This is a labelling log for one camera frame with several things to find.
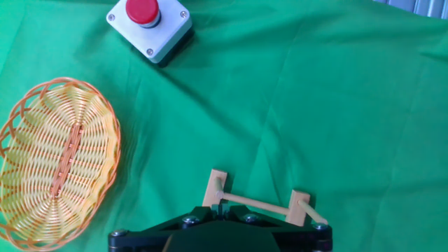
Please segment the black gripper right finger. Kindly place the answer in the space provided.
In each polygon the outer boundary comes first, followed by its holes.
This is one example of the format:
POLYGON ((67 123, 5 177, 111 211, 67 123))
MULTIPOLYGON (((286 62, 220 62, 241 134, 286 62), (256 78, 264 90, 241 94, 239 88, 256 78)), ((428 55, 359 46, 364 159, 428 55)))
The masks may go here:
POLYGON ((293 224, 251 211, 245 205, 223 206, 223 220, 254 228, 251 235, 260 238, 260 232, 272 235, 280 251, 332 251, 333 229, 327 220, 313 208, 300 207, 311 218, 308 224, 293 224))

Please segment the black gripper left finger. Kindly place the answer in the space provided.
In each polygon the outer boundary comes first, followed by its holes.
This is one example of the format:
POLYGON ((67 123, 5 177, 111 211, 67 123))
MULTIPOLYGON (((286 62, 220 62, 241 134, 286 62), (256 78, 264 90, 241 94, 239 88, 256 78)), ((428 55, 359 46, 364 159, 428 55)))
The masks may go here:
POLYGON ((161 251, 171 235, 214 221, 216 214, 210 206, 196 206, 191 212, 142 231, 114 230, 108 235, 108 252, 161 251))

